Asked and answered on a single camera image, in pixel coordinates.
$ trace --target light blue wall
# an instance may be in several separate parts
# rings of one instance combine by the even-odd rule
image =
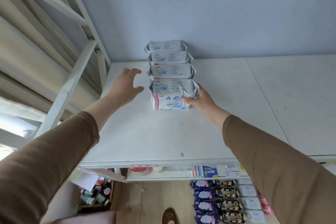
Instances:
[[[171,39],[195,58],[336,52],[336,0],[83,1],[112,61]]]

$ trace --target brown sleeve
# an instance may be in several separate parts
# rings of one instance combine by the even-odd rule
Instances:
[[[333,222],[335,175],[285,142],[234,115],[225,120],[222,132],[225,144],[281,224]]]
[[[3,159],[0,223],[39,223],[57,190],[98,141],[95,119],[79,112]]]

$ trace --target white package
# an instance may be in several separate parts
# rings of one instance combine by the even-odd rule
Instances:
[[[152,52],[178,52],[186,50],[187,46],[181,40],[149,42],[145,47],[147,54],[151,54]]]
[[[241,197],[256,197],[257,191],[253,185],[239,185],[237,186],[239,195]]]
[[[252,179],[251,178],[239,178],[236,180],[236,184],[238,185],[252,185]]]
[[[194,58],[187,51],[180,52],[153,52],[149,54],[151,65],[185,64],[191,63]]]
[[[154,79],[192,79],[196,73],[191,64],[153,65],[147,72]]]
[[[241,205],[245,209],[261,210],[261,205],[258,197],[241,197]]]
[[[253,223],[267,223],[265,214],[261,210],[245,210],[245,217]]]
[[[183,97],[197,98],[199,86],[191,79],[156,79],[149,87],[154,110],[176,110],[190,107]]]

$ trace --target hand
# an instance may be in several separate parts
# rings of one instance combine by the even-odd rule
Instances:
[[[197,107],[197,109],[209,120],[216,123],[217,126],[222,129],[223,123],[227,117],[231,115],[231,113],[225,111],[220,108],[215,102],[212,100],[210,94],[198,83],[199,86],[199,98],[193,99],[184,97],[183,102],[186,104],[191,104]]]
[[[142,71],[137,68],[124,68],[122,73],[113,82],[113,85],[107,94],[108,98],[119,103],[120,107],[131,102],[139,93],[145,89],[142,86],[133,87],[134,78]]]

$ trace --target white shelf top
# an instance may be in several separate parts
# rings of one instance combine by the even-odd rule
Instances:
[[[197,71],[194,81],[201,83],[220,107],[288,143],[245,58],[201,59],[192,64]],[[225,146],[221,130],[195,107],[152,109],[147,62],[111,64],[103,96],[125,67],[142,70],[134,86],[145,86],[145,91],[109,118],[100,132],[99,143],[81,166],[237,162]]]
[[[246,60],[290,144],[336,155],[336,55]]]

